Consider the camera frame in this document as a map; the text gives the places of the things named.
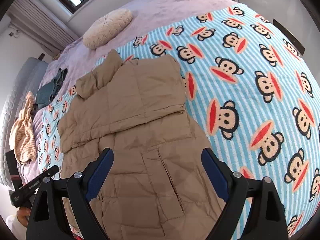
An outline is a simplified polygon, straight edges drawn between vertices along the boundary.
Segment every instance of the blue gripper pad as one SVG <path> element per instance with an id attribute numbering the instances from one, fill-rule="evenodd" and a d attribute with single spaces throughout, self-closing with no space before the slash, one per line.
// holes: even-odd
<path id="1" fill-rule="evenodd" d="M 201 153 L 201 162 L 217 196 L 227 202 L 229 199 L 227 181 L 206 149 Z"/>
<path id="2" fill-rule="evenodd" d="M 103 157 L 98 167 L 90 177 L 87 185 L 87 194 L 85 195 L 85 198 L 88 202 L 90 202 L 93 198 L 97 197 L 103 185 L 103 182 L 105 181 L 112 167 L 113 159 L 113 151 L 109 149 L 107 154 Z"/>

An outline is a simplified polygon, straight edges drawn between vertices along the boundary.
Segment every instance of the beige pillow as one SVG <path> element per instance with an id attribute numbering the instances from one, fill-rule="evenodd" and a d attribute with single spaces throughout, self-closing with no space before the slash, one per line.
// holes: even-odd
<path id="1" fill-rule="evenodd" d="M 132 20 L 128 9 L 117 9 L 96 20 L 83 36 L 83 44 L 89 49 L 105 45 L 118 35 Z"/>

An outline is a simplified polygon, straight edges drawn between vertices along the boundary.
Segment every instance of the pink bedspread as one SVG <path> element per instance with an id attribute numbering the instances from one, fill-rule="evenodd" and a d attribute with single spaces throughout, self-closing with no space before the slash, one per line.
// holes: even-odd
<path id="1" fill-rule="evenodd" d="M 58 96 L 63 95 L 68 88 L 76 83 L 76 80 L 88 71 L 92 70 L 97 59 L 106 55 L 111 49 L 143 36 L 145 33 L 163 25 L 168 25 L 188 18 L 193 15 L 201 15 L 208 11 L 215 11 L 235 4 L 231 0 L 134 0 L 123 8 L 133 13 L 132 22 L 114 39 L 96 50 L 86 48 L 82 38 L 65 48 L 58 60 L 50 63 L 40 87 L 51 81 L 59 68 L 68 68 L 68 74 Z M 40 123 L 42 121 L 40 110 L 33 122 L 36 145 L 39 142 Z M 31 181 L 39 174 L 37 161 L 25 164 L 21 167 L 21 174 L 26 182 Z"/>

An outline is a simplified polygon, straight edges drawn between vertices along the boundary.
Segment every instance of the wall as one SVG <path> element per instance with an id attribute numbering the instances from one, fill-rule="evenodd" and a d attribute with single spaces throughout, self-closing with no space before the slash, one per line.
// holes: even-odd
<path id="1" fill-rule="evenodd" d="M 58 0 L 39 1 L 64 22 L 75 34 L 82 36 L 95 20 L 132 0 L 90 0 L 73 15 Z"/>
<path id="2" fill-rule="evenodd" d="M 38 43 L 23 33 L 18 38 L 10 37 L 9 33 L 16 31 L 8 28 L 0 36 L 0 109 L 3 108 L 7 95 L 12 88 L 12 82 L 19 73 L 23 63 L 29 57 L 38 58 L 44 53 Z M 45 62 L 51 62 L 51 57 L 46 56 Z"/>
<path id="3" fill-rule="evenodd" d="M 0 215 L 2 216 L 3 220 L 10 216 L 15 215 L 17 212 L 17 208 L 12 206 L 10 202 L 8 188 L 5 185 L 0 184 Z"/>
<path id="4" fill-rule="evenodd" d="M 320 51 L 320 32 L 300 0 L 239 0 L 272 21 L 276 19 L 306 48 L 303 59 L 320 84 L 317 55 Z"/>

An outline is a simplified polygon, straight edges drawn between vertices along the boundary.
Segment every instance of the human hand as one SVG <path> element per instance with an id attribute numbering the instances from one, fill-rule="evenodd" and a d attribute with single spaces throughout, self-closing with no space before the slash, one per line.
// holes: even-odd
<path id="1" fill-rule="evenodd" d="M 30 209 L 26 207 L 20 207 L 19 210 L 17 211 L 17 219 L 22 224 L 24 227 L 27 227 L 28 224 L 28 219 L 27 216 L 30 215 Z"/>

